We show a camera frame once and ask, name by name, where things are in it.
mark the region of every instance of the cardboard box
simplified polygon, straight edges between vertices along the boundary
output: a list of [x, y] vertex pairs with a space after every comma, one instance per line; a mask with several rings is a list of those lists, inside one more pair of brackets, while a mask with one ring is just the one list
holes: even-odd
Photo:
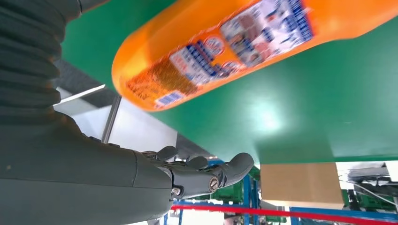
[[335, 163], [261, 165], [261, 197], [277, 206], [342, 209]]

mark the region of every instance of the plastic bottle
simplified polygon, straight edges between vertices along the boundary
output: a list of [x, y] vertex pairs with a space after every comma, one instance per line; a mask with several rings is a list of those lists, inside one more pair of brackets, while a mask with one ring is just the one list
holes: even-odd
[[398, 0], [177, 0], [127, 37], [113, 82], [142, 109], [165, 110], [396, 15]]

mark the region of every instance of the red bar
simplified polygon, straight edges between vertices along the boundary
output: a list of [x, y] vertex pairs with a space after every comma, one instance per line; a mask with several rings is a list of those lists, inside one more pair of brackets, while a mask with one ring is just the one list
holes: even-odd
[[225, 207], [225, 206], [203, 206], [203, 205], [173, 205], [172, 210], [205, 210], [205, 211], [218, 211], [218, 212], [235, 212], [235, 213], [248, 213], [257, 215], [267, 216], [281, 216], [281, 217], [297, 217], [297, 218], [308, 218], [308, 219], [320, 219], [328, 220], [332, 222], [344, 222], [349, 224], [358, 225], [391, 225], [396, 224], [394, 222], [385, 222], [380, 220], [361, 219], [353, 217], [342, 217], [328, 214], [309, 213], [309, 212], [287, 212], [278, 210], [259, 210], [259, 209], [248, 209], [240, 207]]

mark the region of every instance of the machinery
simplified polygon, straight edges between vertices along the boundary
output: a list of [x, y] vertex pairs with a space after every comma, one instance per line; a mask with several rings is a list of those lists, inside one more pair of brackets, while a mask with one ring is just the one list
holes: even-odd
[[210, 194], [253, 166], [241, 153], [207, 167], [168, 163], [82, 134], [52, 88], [67, 23], [104, 0], [0, 0], [0, 224], [121, 225], [158, 218], [173, 199]]

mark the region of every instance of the bottle label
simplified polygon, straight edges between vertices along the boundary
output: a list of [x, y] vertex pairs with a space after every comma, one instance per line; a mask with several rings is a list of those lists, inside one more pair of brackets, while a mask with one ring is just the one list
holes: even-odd
[[127, 85], [139, 98], [161, 109], [210, 83], [286, 53], [313, 36], [301, 0], [258, 1], [193, 37]]

